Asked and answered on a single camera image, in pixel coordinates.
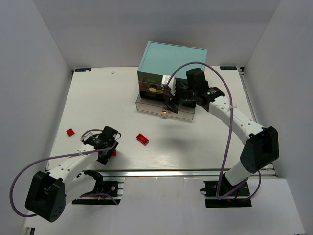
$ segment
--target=cable tie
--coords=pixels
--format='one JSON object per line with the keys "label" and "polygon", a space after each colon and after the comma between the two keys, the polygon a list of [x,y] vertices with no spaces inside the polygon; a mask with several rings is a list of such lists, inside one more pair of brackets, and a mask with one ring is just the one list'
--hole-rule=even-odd
{"label": "cable tie", "polygon": [[237,108],[237,105],[233,105],[233,106],[229,105],[229,108],[227,109],[227,112],[228,112],[229,110],[231,110],[231,109],[236,109],[236,108]]}

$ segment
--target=box lid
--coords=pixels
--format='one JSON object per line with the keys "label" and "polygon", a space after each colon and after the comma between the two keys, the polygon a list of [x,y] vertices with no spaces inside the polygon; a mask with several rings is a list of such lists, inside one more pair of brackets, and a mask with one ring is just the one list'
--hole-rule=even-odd
{"label": "box lid", "polygon": [[[206,62],[206,53],[207,50],[201,48],[148,42],[138,72],[172,75],[179,66],[185,63],[192,61]],[[205,66],[199,64],[188,65],[178,71],[175,77],[187,79],[186,72],[194,68],[204,70]]]}

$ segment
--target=cable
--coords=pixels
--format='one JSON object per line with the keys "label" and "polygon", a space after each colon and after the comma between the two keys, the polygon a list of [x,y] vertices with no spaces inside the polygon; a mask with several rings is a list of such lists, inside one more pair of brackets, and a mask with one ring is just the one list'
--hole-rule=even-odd
{"label": "cable", "polygon": [[118,205],[117,201],[106,193],[84,194],[84,195],[81,195],[80,197],[98,197],[98,196],[109,197],[115,204]]}
{"label": "cable", "polygon": [[118,132],[118,134],[119,134],[119,137],[118,137],[117,139],[115,139],[115,141],[117,141],[119,138],[122,137],[122,134],[121,134],[121,133]]}
{"label": "cable", "polygon": [[260,186],[261,186],[261,179],[262,179],[262,177],[261,177],[261,172],[258,171],[258,173],[259,173],[259,184],[258,184],[258,187],[256,187],[256,190],[254,191],[253,194],[251,194],[249,197],[247,197],[247,198],[245,198],[245,199],[240,200],[240,202],[244,202],[244,201],[246,201],[246,200],[251,199],[251,198],[258,192],[258,190],[259,190],[259,188],[260,188]]}
{"label": "cable", "polygon": [[110,149],[113,149],[115,147],[116,143],[114,143],[111,147],[109,148],[103,148],[103,149],[97,149],[97,150],[91,150],[91,151],[86,151],[86,152],[83,152],[83,153],[70,153],[70,154],[65,154],[65,155],[59,155],[59,156],[55,156],[55,157],[49,157],[49,158],[43,158],[43,159],[40,159],[40,160],[37,160],[37,161],[34,161],[33,163],[25,166],[18,174],[17,176],[15,177],[15,179],[13,180],[12,182],[12,185],[11,185],[11,188],[10,188],[10,204],[11,204],[11,207],[13,209],[13,211],[18,214],[19,216],[21,217],[25,217],[25,218],[29,218],[29,217],[34,217],[36,216],[36,214],[23,214],[21,213],[14,205],[14,201],[13,201],[13,189],[14,189],[14,186],[18,180],[18,178],[27,170],[29,169],[30,167],[32,167],[33,165],[35,164],[38,164],[38,163],[41,163],[41,162],[44,162],[44,161],[48,161],[48,160],[52,160],[52,159],[57,159],[57,158],[66,158],[66,157],[75,157],[75,156],[79,156],[81,154],[89,154],[89,153],[96,153],[96,152],[101,152],[101,151],[105,151],[105,150],[110,150]]}
{"label": "cable", "polygon": [[88,134],[88,133],[91,132],[91,131],[102,131],[102,130],[100,130],[100,129],[90,129],[90,130],[87,130],[84,134],[82,134],[82,136],[80,137],[80,139],[82,140],[82,139],[85,137],[85,135]]}
{"label": "cable", "polygon": [[[193,61],[193,62],[189,62],[186,64],[183,64],[182,66],[178,67],[174,73],[171,75],[170,79],[167,82],[167,86],[170,84],[171,80],[173,79],[173,77],[175,76],[175,74],[182,69],[183,67],[187,66],[187,65],[191,65],[191,64],[200,64],[200,65],[204,65],[207,66],[209,69],[211,69],[223,82],[224,86],[226,87],[228,96],[229,96],[229,105],[230,107],[233,107],[233,99],[230,93],[230,89],[227,86],[225,80],[223,79],[223,77],[210,65],[200,62],[200,61]],[[222,162],[222,166],[221,166],[221,171],[220,171],[220,175],[219,175],[219,180],[217,183],[217,190],[216,190],[216,197],[217,199],[223,199],[225,197],[227,197],[228,195],[232,194],[234,191],[236,191],[237,189],[239,189],[246,181],[247,179],[241,181],[235,188],[233,188],[231,191],[229,191],[228,193],[224,194],[223,196],[220,196],[220,189],[221,189],[221,182],[222,182],[222,176],[223,176],[223,172],[224,172],[224,168],[225,168],[225,164],[226,164],[226,159],[227,159],[227,155],[228,155],[228,151],[229,151],[229,146],[230,146],[230,140],[231,140],[231,134],[232,134],[232,130],[233,130],[233,117],[234,117],[234,111],[233,108],[230,109],[230,121],[229,121],[229,132],[228,132],[228,138],[227,138],[227,144],[226,144],[226,148],[225,148],[225,153],[224,153],[224,158],[223,158],[223,162]]]}

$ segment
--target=small white object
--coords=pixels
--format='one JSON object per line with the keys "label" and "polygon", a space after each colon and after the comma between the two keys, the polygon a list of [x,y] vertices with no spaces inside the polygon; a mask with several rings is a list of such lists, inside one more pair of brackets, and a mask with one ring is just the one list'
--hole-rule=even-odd
{"label": "small white object", "polygon": [[175,94],[175,85],[176,85],[176,79],[175,77],[172,78],[172,80],[170,81],[170,83],[168,84],[168,81],[170,80],[169,75],[163,75],[162,77],[162,82],[161,82],[161,87],[166,87],[168,86],[171,89],[171,94],[174,95]]}

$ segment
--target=red lego brick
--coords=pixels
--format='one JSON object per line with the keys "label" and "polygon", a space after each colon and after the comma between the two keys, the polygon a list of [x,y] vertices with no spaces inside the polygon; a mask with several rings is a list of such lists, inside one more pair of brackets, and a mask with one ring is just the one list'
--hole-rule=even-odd
{"label": "red lego brick", "polygon": [[149,142],[149,140],[146,137],[144,137],[142,134],[139,134],[136,138],[144,145],[146,145]]}
{"label": "red lego brick", "polygon": [[75,134],[75,132],[72,129],[68,129],[67,134],[68,134],[68,136],[72,136]]}

